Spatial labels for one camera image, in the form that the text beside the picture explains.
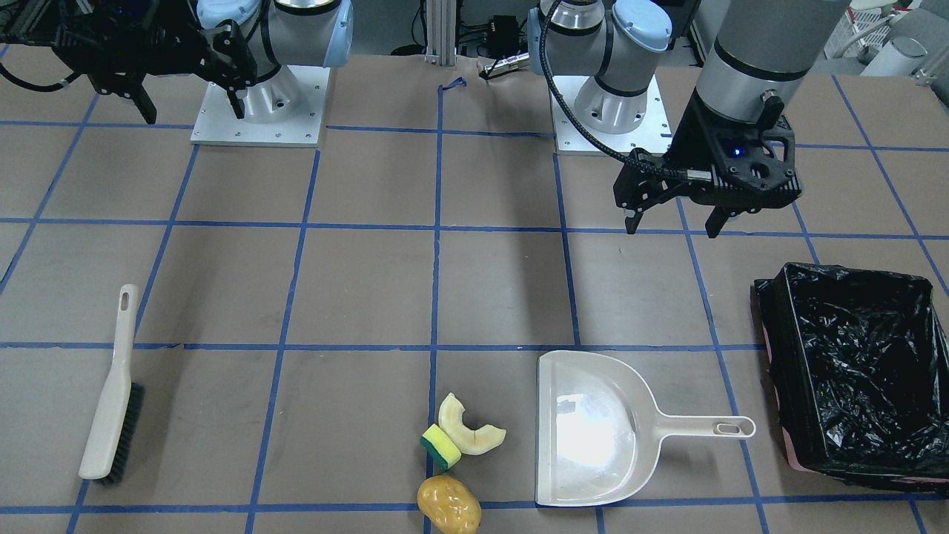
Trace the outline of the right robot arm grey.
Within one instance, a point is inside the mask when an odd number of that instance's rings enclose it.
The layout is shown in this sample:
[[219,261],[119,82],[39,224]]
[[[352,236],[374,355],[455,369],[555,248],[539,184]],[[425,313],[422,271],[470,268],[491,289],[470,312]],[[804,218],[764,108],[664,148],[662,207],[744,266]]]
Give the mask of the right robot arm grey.
[[225,92],[235,118],[270,122],[301,101],[292,65],[346,64],[353,19],[349,1],[4,1],[2,41],[50,48],[69,74],[51,85],[2,76],[40,93],[85,76],[153,124],[145,78],[195,75]]

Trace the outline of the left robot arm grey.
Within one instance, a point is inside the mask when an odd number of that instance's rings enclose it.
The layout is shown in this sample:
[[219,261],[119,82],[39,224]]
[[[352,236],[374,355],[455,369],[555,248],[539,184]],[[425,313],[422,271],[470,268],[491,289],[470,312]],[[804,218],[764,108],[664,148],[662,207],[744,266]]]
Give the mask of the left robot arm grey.
[[743,213],[780,209],[802,194],[785,108],[847,9],[845,1],[733,1],[662,155],[610,148],[602,134],[636,129],[648,88],[675,39],[652,1],[542,1],[528,20],[533,70],[567,122],[620,161],[613,185],[626,232],[675,197],[712,207],[708,237]]

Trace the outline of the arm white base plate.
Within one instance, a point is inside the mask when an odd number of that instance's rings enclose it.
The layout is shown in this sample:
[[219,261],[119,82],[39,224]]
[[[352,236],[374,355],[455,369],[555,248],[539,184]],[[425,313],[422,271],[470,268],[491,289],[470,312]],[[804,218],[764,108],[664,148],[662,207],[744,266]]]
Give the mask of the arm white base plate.
[[238,119],[226,91],[210,82],[194,122],[194,145],[318,148],[333,70],[284,65],[244,92]]
[[623,154],[635,148],[667,152],[673,133],[655,76],[647,91],[634,97],[609,93],[591,76],[555,76],[553,81],[575,118],[608,148]]

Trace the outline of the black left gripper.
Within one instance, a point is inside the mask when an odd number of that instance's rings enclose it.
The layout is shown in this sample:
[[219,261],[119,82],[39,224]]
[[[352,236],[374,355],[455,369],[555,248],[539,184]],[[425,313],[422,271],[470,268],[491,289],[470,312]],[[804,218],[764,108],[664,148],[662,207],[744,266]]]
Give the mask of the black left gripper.
[[[802,185],[785,102],[776,93],[763,93],[757,102],[763,110],[745,124],[719,115],[694,93],[665,159],[634,149],[634,162],[624,163],[613,185],[615,202],[626,213],[626,233],[636,234],[648,209],[688,192],[693,202],[715,206],[705,222],[709,239],[742,211],[783,208],[797,200]],[[692,187],[685,168],[708,171],[712,179]]]

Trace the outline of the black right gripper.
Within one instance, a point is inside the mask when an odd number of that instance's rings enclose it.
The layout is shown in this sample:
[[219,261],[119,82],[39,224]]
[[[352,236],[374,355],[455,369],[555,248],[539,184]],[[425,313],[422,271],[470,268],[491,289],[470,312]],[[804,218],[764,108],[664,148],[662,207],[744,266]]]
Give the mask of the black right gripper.
[[250,45],[235,20],[220,22],[210,38],[190,1],[2,2],[2,43],[50,48],[98,94],[132,102],[149,125],[157,111],[145,77],[197,73],[213,59],[214,82],[235,118],[245,118],[239,92],[257,82]]

